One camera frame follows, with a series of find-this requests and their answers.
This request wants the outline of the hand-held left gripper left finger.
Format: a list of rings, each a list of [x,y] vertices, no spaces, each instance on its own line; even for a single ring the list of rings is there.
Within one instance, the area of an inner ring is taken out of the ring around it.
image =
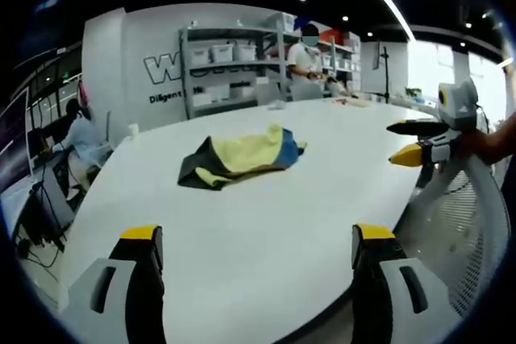
[[[70,286],[60,319],[75,343],[163,343],[163,232],[125,230]]]

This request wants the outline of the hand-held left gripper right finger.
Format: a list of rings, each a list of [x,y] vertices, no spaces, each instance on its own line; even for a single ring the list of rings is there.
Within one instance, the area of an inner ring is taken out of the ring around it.
[[[456,325],[444,282],[383,226],[352,228],[353,343],[441,343]]]

